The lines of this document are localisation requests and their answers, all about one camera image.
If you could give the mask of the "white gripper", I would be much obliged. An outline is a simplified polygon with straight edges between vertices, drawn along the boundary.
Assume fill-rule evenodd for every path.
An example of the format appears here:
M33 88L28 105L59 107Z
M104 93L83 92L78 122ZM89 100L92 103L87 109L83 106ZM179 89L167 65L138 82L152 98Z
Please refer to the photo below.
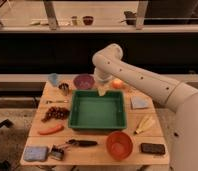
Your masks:
M98 82L108 82L112 79L112 76L104 71L95 68L94 69L94 78ZM106 83L99 83L97 86L98 94L100 96L104 96L107 92L107 84Z

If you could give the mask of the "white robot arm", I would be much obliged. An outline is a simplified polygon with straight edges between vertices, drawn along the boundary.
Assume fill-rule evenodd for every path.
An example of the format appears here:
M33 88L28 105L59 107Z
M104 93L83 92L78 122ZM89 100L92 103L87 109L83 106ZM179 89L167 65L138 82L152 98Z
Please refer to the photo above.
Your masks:
M122 61L123 50L110 44L92 57L95 79L119 78L176 113L170 154L173 171L198 171L198 89Z

